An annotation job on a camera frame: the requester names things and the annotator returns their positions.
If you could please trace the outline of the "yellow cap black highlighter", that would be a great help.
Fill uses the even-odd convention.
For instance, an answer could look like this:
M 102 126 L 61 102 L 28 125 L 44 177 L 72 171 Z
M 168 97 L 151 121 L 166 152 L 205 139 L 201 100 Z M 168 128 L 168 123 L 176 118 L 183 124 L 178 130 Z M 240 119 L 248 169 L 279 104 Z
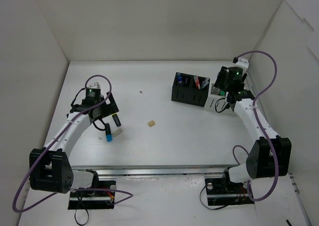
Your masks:
M 114 120 L 114 122 L 115 122 L 117 127 L 122 126 L 121 121 L 120 121 L 120 119 L 119 119 L 119 117 L 118 117 L 118 115 L 116 113 L 112 115 L 112 118 L 113 118 L 113 120 Z

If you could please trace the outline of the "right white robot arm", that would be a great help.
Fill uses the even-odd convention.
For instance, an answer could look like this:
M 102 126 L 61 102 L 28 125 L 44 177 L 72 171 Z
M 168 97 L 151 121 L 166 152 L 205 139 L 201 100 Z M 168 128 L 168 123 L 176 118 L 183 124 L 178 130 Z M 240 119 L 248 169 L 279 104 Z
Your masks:
M 240 67 L 221 67 L 214 84 L 225 93 L 226 106 L 240 117 L 254 143 L 246 162 L 229 168 L 221 178 L 226 192 L 249 180 L 287 175 L 292 149 L 289 138 L 273 130 L 257 107 L 256 97 L 244 89 L 242 75 Z

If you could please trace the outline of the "blue cap black highlighter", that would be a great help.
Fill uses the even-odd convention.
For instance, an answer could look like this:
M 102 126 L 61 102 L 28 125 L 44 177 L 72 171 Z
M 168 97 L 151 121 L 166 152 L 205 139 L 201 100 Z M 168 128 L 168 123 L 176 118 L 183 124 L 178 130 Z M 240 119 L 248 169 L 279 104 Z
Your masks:
M 111 142 L 113 140 L 113 137 L 112 137 L 111 128 L 110 128 L 109 123 L 105 124 L 105 134 L 106 134 L 107 142 Z

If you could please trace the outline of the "blue gel pen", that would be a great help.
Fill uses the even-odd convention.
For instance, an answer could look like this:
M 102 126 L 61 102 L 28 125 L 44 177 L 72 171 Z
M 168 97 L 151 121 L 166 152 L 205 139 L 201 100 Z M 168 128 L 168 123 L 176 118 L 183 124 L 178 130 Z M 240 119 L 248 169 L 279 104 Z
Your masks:
M 180 73 L 177 73 L 177 74 L 176 74 L 176 82 L 177 82 L 177 84 L 180 85 L 180 86 L 183 84 L 182 76 L 181 76 Z

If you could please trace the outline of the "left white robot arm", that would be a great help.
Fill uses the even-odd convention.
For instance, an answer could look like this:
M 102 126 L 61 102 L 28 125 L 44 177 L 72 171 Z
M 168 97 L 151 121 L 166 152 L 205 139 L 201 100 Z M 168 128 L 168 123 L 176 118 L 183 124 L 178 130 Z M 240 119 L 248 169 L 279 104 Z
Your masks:
M 66 194 L 82 189 L 88 196 L 99 192 L 98 173 L 72 169 L 69 157 L 82 133 L 95 121 L 119 112 L 111 92 L 106 96 L 99 88 L 86 88 L 82 103 L 71 104 L 67 121 L 42 149 L 29 155 L 30 186 L 33 190 Z

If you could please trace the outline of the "pink gel pen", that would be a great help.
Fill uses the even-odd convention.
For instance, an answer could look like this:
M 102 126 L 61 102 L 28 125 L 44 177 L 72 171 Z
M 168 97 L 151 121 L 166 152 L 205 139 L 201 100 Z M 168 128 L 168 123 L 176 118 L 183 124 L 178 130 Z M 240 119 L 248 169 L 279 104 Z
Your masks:
M 194 75 L 194 83 L 195 83 L 195 86 L 197 89 L 200 89 L 201 86 L 200 86 L 200 82 L 199 82 L 199 78 L 197 75 Z

